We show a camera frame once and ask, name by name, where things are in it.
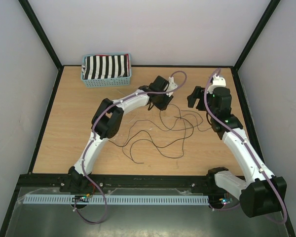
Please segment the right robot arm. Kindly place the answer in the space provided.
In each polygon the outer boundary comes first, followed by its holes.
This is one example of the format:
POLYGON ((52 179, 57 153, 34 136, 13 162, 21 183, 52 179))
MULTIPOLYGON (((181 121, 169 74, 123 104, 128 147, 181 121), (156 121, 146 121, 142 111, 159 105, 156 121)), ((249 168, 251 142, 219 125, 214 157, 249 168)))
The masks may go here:
POLYGON ((225 167, 212 168, 206 187, 211 192, 226 190, 239 200, 248 217, 282 211, 286 219, 286 181, 274 175, 254 150, 240 120, 231 112, 231 100, 230 90, 225 87, 208 92, 197 86, 187 97, 188 107, 206 111, 210 116, 212 130, 230 149, 245 177, 240 179, 225 167))

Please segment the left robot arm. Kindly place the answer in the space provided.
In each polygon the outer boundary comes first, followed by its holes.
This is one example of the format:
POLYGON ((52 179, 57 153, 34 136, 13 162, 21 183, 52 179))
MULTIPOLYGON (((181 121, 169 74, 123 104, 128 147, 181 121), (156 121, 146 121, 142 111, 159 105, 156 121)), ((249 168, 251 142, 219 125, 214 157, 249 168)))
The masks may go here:
POLYGON ((87 145, 78 161, 69 169, 72 187, 80 192, 87 189, 89 180, 86 175, 92 172, 105 143, 119 131, 124 115, 146 105, 165 110, 178 88, 173 76, 168 79, 158 76, 150 85, 143 85, 128 96, 117 100, 104 99, 92 118, 87 145))

